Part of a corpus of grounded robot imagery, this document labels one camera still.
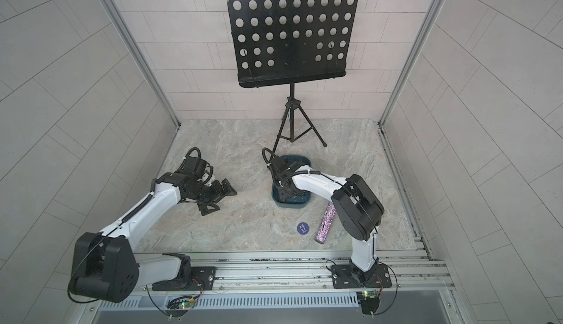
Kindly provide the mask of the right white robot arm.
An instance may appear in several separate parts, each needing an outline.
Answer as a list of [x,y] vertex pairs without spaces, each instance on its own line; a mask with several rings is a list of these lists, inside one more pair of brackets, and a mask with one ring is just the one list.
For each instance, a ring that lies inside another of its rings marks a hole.
[[345,231],[353,238],[350,259],[357,274],[367,276],[377,268],[376,237],[385,209],[364,179],[357,174],[335,177],[314,170],[305,163],[275,155],[262,149],[277,196],[292,199],[307,192],[331,202]]

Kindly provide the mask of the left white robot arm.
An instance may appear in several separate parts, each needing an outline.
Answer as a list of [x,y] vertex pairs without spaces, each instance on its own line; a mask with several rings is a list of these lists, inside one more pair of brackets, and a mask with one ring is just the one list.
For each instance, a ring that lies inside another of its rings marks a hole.
[[134,249],[171,208],[193,203],[201,215],[218,211],[219,202],[235,196],[228,180],[218,181],[213,167],[197,147],[189,149],[180,167],[153,180],[149,192],[126,214],[97,233],[86,232],[75,243],[67,296],[74,303],[98,300],[120,303],[138,287],[185,290],[202,282],[191,259],[180,253],[139,261]]

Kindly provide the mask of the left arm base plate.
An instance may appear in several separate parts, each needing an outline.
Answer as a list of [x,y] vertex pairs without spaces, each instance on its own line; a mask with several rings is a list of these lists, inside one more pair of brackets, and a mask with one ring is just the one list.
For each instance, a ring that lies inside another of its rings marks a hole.
[[216,277],[216,267],[195,267],[190,271],[182,269],[172,280],[152,284],[153,291],[207,291],[212,290]]

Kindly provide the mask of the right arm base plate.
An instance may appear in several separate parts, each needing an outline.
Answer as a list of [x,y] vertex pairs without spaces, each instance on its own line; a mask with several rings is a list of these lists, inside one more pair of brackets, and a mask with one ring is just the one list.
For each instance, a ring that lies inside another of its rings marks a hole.
[[352,263],[348,265],[333,264],[331,271],[335,289],[386,289],[393,285],[390,269],[382,263],[377,263],[363,272]]

